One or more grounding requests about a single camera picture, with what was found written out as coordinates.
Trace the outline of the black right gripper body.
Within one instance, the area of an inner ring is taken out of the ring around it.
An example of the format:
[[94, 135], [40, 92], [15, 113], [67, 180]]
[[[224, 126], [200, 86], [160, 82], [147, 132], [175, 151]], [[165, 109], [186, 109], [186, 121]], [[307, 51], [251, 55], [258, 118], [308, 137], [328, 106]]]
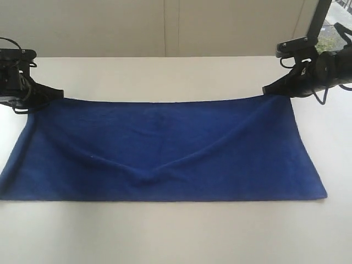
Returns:
[[294, 62], [285, 77], [286, 96], [304, 98], [326, 89], [316, 73], [318, 57], [294, 57]]

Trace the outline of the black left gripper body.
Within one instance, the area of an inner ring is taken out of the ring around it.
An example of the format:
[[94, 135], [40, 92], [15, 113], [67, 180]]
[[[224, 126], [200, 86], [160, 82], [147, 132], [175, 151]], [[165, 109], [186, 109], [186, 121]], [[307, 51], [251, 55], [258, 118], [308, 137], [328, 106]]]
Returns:
[[30, 77], [34, 64], [1, 64], [1, 104], [36, 106], [35, 82]]

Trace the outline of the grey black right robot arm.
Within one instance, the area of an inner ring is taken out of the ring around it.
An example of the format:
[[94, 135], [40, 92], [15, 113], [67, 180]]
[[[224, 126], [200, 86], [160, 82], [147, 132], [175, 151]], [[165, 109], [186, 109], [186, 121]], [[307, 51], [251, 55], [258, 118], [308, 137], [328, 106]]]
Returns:
[[295, 64], [288, 74], [262, 88], [265, 95], [281, 95], [291, 98], [317, 97], [324, 91], [324, 97], [334, 86], [350, 91], [351, 44], [338, 51], [318, 53], [315, 47], [292, 53]]

